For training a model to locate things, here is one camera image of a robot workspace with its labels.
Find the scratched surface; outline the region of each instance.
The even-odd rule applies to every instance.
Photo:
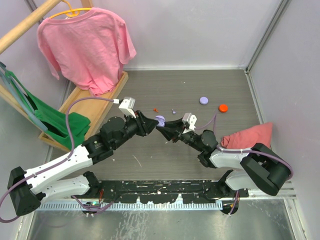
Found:
[[[213,117],[220,104],[227,104],[228,112],[217,115],[218,142],[225,135],[259,124],[242,70],[130,71],[129,80],[118,98],[126,96],[135,98],[135,110],[142,111],[148,118],[162,115],[172,121],[192,112],[197,116],[198,127]],[[199,103],[202,96],[209,99],[207,105]],[[111,108],[105,120],[113,116],[122,116],[117,105]],[[52,157],[60,154],[55,150]],[[110,158],[69,177],[92,171],[100,180],[218,180],[226,172],[223,168],[203,167],[198,162],[198,154],[182,142],[167,142],[154,130],[147,137],[134,136]]]
[[[241,200],[219,210],[36,212],[27,240],[294,240],[283,200]]]

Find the small purple object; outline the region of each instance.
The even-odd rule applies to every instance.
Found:
[[[161,115],[158,115],[158,116],[155,116],[155,118],[154,118],[155,120],[158,120],[158,125],[157,125],[157,127],[164,127],[165,126],[165,121],[166,121],[166,119],[165,119],[165,117],[164,116],[161,116]]]
[[[200,97],[200,103],[202,104],[202,105],[206,105],[206,104],[208,104],[208,102],[209,102],[209,100],[208,100],[208,98],[207,97],[205,97],[205,96],[202,96],[202,97]]]

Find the green garment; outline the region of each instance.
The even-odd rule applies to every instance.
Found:
[[[67,147],[68,149],[71,149],[71,140],[66,125],[66,115],[62,112],[55,110],[54,108],[50,107],[49,105],[45,104],[43,101],[32,95],[21,84],[21,82],[18,80],[18,78],[12,71],[7,70],[5,72],[5,76],[9,78],[10,76],[13,77],[17,81],[17,83],[23,88],[28,101],[30,102],[31,106],[35,109],[35,116],[41,122],[43,122],[44,125],[48,128],[48,130],[45,131],[45,134],[51,136],[61,145]],[[31,108],[29,107],[28,103],[21,96],[20,91],[16,90],[16,92],[20,95],[20,98],[23,101],[24,105],[31,111]],[[82,142],[85,140],[85,134],[90,128],[89,124],[89,118],[76,112],[72,112],[69,114],[69,125],[72,132],[72,136],[74,138],[75,147],[82,144]]]

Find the small orange object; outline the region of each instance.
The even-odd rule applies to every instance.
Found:
[[[221,105],[219,106],[219,111],[220,111],[221,113],[226,113],[226,112],[228,111],[228,106],[227,106],[226,104],[221,104]]]

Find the wooden rack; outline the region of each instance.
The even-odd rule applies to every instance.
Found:
[[[9,31],[6,35],[4,35],[0,39],[0,54],[3,53],[8,47],[10,47],[16,40],[18,40],[26,31],[28,31],[33,25],[35,25],[40,19],[42,19],[50,10],[52,10],[61,0],[47,0],[41,6],[39,6],[35,11],[33,11],[29,16],[27,16],[22,22],[20,22],[17,26],[15,26],[11,31]],[[92,0],[81,0],[82,6],[84,8],[92,8],[93,3]],[[113,92],[107,92],[101,95],[102,98],[114,99],[121,92],[122,88],[126,84],[128,80],[128,74],[123,72],[121,79],[119,80],[117,86],[113,90]],[[90,97],[90,93],[88,90],[81,90],[76,87],[67,100],[63,103],[60,112],[66,113],[69,105],[74,101]],[[14,107],[20,114],[22,114],[29,121],[28,115],[24,112],[15,98],[0,85],[0,97],[3,98],[7,103],[9,103],[12,107]],[[86,100],[77,103],[74,107],[72,107],[71,112],[79,113],[83,116],[86,116],[90,119],[90,129],[85,135],[85,139],[88,139],[90,136],[96,133],[103,119],[106,117],[108,111],[110,110],[112,103],[109,101],[101,101],[101,100]],[[46,135],[42,132],[39,138],[45,143],[55,147],[62,149],[64,151],[69,151],[66,147],[62,146],[60,143],[56,142],[49,135]]]

